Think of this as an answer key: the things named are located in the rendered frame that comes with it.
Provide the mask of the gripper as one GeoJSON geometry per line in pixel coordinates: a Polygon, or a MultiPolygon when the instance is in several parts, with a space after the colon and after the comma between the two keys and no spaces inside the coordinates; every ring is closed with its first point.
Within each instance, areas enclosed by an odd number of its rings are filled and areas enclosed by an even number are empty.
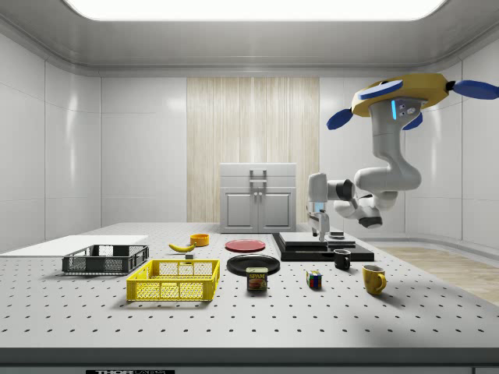
{"type": "Polygon", "coordinates": [[[325,210],[308,213],[308,224],[312,229],[313,236],[318,237],[320,242],[324,241],[324,236],[330,232],[329,216],[325,210]]]}

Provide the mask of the black stove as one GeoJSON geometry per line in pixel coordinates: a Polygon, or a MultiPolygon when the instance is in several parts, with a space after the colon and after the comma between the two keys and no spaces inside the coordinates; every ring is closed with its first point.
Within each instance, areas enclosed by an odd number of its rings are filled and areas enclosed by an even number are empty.
{"type": "Polygon", "coordinates": [[[273,234],[281,252],[281,261],[333,261],[335,249],[351,252],[351,261],[374,261],[374,254],[354,240],[328,235],[323,242],[310,232],[273,234]]]}

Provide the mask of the black mug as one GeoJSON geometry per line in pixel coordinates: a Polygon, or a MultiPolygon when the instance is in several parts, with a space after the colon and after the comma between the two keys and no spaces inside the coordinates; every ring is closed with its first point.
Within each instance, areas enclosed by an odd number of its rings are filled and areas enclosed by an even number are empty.
{"type": "Polygon", "coordinates": [[[335,249],[334,264],[337,269],[349,270],[351,266],[351,252],[347,249],[335,249]]]}

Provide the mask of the yellow mug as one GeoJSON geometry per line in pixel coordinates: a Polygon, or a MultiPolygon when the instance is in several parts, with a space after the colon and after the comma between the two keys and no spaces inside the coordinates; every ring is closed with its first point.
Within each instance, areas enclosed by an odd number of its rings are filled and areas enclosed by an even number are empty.
{"type": "Polygon", "coordinates": [[[384,269],[375,265],[364,265],[362,272],[366,291],[379,295],[387,285],[384,269]]]}

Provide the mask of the red plate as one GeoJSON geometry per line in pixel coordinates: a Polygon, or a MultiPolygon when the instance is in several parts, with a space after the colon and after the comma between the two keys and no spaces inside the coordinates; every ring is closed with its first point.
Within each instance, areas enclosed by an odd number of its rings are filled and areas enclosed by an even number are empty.
{"type": "Polygon", "coordinates": [[[225,248],[231,252],[259,252],[265,247],[264,242],[255,239],[236,239],[225,243],[225,248]]]}

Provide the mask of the white cabinet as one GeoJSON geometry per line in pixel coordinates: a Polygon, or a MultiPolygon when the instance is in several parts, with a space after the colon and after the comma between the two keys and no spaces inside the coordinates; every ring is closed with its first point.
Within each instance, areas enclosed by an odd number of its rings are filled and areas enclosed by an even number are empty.
{"type": "Polygon", "coordinates": [[[223,233],[296,229],[296,164],[221,163],[223,233]]]}

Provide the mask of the flat-sided can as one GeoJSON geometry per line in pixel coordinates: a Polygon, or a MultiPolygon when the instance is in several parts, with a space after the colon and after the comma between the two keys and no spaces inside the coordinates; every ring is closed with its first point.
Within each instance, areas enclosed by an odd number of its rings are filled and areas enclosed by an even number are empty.
{"type": "Polygon", "coordinates": [[[247,267],[246,280],[248,291],[266,291],[267,290],[267,267],[247,267]]]}

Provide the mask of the black plate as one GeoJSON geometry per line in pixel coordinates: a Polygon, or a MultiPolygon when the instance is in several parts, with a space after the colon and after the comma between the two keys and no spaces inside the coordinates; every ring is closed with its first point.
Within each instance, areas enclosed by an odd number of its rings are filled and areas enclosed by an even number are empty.
{"type": "Polygon", "coordinates": [[[245,276],[248,267],[266,267],[271,275],[280,270],[280,262],[274,257],[257,254],[234,256],[227,261],[227,269],[239,276],[245,276]]]}

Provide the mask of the yellow basket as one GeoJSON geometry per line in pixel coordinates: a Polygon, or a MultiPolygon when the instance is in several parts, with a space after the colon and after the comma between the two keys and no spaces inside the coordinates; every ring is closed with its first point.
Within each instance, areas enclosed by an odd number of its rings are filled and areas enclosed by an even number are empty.
{"type": "Polygon", "coordinates": [[[218,259],[152,259],[126,279],[126,299],[210,301],[219,278],[218,259]]]}

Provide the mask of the drone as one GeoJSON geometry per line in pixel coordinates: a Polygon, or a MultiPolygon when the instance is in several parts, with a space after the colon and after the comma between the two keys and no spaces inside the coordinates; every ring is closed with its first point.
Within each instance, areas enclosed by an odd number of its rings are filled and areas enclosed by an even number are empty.
{"type": "Polygon", "coordinates": [[[358,91],[352,99],[352,106],[334,114],[327,127],[338,129],[345,125],[353,115],[368,117],[368,107],[383,100],[397,97],[421,99],[422,107],[433,106],[446,98],[450,91],[462,96],[481,100],[499,98],[499,86],[475,80],[448,81],[440,73],[413,73],[375,82],[358,91]]]}

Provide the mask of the dark grey basket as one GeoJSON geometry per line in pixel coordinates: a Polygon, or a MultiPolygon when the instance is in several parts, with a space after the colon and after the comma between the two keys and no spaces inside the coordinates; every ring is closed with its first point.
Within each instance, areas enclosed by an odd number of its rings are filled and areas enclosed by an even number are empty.
{"type": "Polygon", "coordinates": [[[62,258],[64,273],[128,274],[147,261],[147,245],[90,245],[62,258]]]}

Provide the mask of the white board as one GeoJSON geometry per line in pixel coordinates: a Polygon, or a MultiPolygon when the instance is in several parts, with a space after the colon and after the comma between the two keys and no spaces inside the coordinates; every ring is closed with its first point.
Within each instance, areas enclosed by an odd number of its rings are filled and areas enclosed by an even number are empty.
{"type": "Polygon", "coordinates": [[[65,256],[90,245],[132,245],[145,238],[147,235],[69,235],[0,256],[65,256]]]}

